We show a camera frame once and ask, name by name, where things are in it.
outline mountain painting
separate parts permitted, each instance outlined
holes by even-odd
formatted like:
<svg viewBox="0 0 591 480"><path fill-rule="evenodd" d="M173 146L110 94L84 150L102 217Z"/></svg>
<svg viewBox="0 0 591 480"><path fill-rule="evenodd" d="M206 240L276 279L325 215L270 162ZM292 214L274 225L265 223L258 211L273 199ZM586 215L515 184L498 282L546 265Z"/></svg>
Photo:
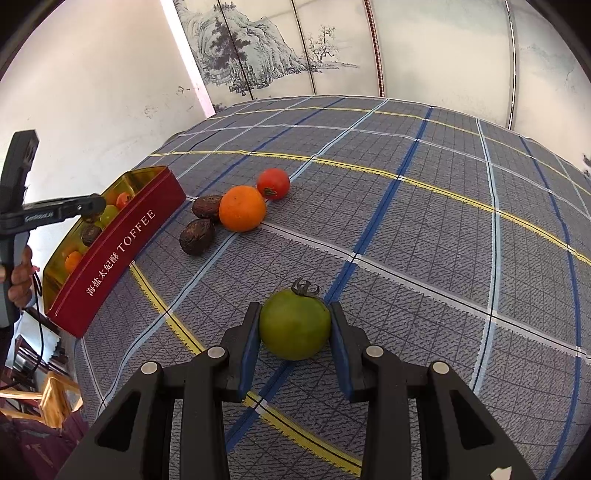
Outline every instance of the mountain painting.
<svg viewBox="0 0 591 480"><path fill-rule="evenodd" d="M174 4L217 111L241 101L228 93L247 96L249 90L265 89L286 76L303 73L309 78L309 72L356 67L336 61L334 27L323 27L314 38L306 38L306 58L295 53L269 18L250 20L233 2L212 4L205 13L189 10L185 0L174 0ZM214 85L228 91L218 92ZM281 94L295 95L290 91Z"/></svg>

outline open box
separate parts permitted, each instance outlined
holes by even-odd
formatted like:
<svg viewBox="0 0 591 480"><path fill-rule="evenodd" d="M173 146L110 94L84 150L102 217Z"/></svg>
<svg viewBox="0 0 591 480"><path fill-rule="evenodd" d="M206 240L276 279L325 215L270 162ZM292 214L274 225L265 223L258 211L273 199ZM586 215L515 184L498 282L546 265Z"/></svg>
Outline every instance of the open box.
<svg viewBox="0 0 591 480"><path fill-rule="evenodd" d="M126 172L102 196L113 205L126 192L131 200L108 225L102 225L102 233L90 247L80 237L88 223L79 219L43 271L43 306L47 316L77 338L84 335L136 255L186 199L167 167ZM73 251L79 251L82 259L69 274L65 260Z"/></svg>

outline black cable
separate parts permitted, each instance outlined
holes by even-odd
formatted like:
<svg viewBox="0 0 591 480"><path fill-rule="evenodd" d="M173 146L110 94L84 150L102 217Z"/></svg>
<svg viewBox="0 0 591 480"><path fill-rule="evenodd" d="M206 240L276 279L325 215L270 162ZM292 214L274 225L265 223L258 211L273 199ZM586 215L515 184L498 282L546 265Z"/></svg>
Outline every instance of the black cable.
<svg viewBox="0 0 591 480"><path fill-rule="evenodd" d="M39 280L39 276L37 275L37 272L33 272L33 290L34 290L34 295L35 295L35 307L37 308L37 312L39 312L39 296L43 295L43 288L41 286L41 281ZM43 324L38 319L35 319L35 320L39 324L39 335L41 335L41 353L37 357L37 363L35 363L33 370L31 370L27 374L27 376L26 376L27 380L30 380L33 378L33 375L37 371L37 368L39 367L39 365L41 365L41 361L43 360L43 350L45 348L45 343L43 341ZM17 381L12 382L8 385L4 385L3 387L0 387L0 390L14 388L17 385L20 385L22 381L23 380L17 380Z"/></svg>

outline dried dark fruit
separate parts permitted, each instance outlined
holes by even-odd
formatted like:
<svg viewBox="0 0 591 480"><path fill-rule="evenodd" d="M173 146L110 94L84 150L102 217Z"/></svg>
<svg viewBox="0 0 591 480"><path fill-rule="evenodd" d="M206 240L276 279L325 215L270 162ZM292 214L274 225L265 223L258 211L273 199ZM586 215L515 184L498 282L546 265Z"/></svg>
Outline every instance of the dried dark fruit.
<svg viewBox="0 0 591 480"><path fill-rule="evenodd" d="M178 241L183 251L189 255L202 255L215 236L213 222L208 218L194 220L187 225Z"/></svg>
<svg viewBox="0 0 591 480"><path fill-rule="evenodd" d="M219 222L220 217L218 211L220 209L220 202L222 195L206 195L199 197L193 202L191 210L198 218L209 218L214 222Z"/></svg>
<svg viewBox="0 0 591 480"><path fill-rule="evenodd" d="M96 225L86 225L82 229L82 233L80 234L80 238L82 239L82 243L85 244L87 247L91 246L94 241L98 238L98 236L102 233L102 228Z"/></svg>

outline bare tree painting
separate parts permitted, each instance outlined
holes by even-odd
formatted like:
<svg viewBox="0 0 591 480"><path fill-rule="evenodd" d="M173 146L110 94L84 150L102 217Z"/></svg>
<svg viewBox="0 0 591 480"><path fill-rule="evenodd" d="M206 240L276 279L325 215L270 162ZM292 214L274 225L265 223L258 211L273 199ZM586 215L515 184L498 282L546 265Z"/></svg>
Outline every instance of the bare tree painting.
<svg viewBox="0 0 591 480"><path fill-rule="evenodd" d="M318 36L308 38L308 48L313 61L321 63L327 57L338 59L339 48L336 44L335 31L335 27L321 25Z"/></svg>

